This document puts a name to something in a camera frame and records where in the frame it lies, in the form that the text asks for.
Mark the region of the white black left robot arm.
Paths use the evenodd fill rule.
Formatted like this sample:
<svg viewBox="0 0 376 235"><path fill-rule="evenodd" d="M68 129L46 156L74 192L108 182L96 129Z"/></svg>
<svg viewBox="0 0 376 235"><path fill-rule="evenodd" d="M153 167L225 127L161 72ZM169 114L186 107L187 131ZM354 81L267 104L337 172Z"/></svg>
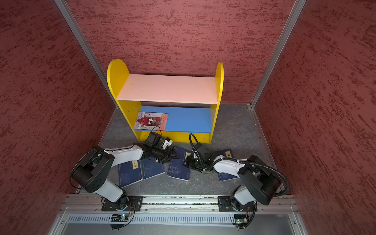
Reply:
<svg viewBox="0 0 376 235"><path fill-rule="evenodd" d="M171 145L170 138L151 132L142 143L116 149L92 149L72 169L70 179L76 181L85 191L100 195L114 206L125 207L130 204L128 195L108 179L111 168L149 158L159 163L177 159L178 155Z"/></svg>

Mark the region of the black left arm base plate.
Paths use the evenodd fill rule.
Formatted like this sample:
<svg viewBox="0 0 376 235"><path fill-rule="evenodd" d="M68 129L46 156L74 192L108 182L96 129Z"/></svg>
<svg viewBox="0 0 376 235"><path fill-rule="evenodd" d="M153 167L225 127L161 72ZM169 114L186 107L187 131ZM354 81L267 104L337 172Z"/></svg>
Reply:
<svg viewBox="0 0 376 235"><path fill-rule="evenodd" d="M136 211L139 212L143 202L143 196L121 196L117 202L111 202L102 197L103 212L125 212Z"/></svg>

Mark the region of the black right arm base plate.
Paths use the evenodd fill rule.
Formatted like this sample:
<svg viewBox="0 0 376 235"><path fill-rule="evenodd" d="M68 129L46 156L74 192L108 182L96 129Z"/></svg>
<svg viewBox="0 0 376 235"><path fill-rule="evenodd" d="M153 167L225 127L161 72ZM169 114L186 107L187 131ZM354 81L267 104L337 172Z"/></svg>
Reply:
<svg viewBox="0 0 376 235"><path fill-rule="evenodd" d="M220 212L257 212L257 206L254 202L249 202L246 205L241 204L232 196L219 196L218 208Z"/></svg>

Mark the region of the red Hamlet picture book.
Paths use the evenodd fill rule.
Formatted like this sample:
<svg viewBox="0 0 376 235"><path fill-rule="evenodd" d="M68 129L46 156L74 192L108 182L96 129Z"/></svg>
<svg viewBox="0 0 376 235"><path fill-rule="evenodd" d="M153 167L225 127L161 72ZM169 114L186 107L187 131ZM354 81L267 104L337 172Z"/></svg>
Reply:
<svg viewBox="0 0 376 235"><path fill-rule="evenodd" d="M135 130L156 130L158 127L165 131L168 120L166 113L139 112L134 125Z"/></svg>

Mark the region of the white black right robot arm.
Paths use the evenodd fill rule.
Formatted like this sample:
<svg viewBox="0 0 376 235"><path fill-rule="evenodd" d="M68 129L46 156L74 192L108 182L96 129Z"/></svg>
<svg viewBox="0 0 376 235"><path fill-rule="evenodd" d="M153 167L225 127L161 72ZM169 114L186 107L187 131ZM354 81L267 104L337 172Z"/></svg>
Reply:
<svg viewBox="0 0 376 235"><path fill-rule="evenodd" d="M250 203L269 205L273 197L288 192L288 180L259 157L235 159L226 154L209 152L201 143L193 146L193 154L185 157L183 165L201 173L215 171L238 177L242 185L229 196L233 210L242 211Z"/></svg>

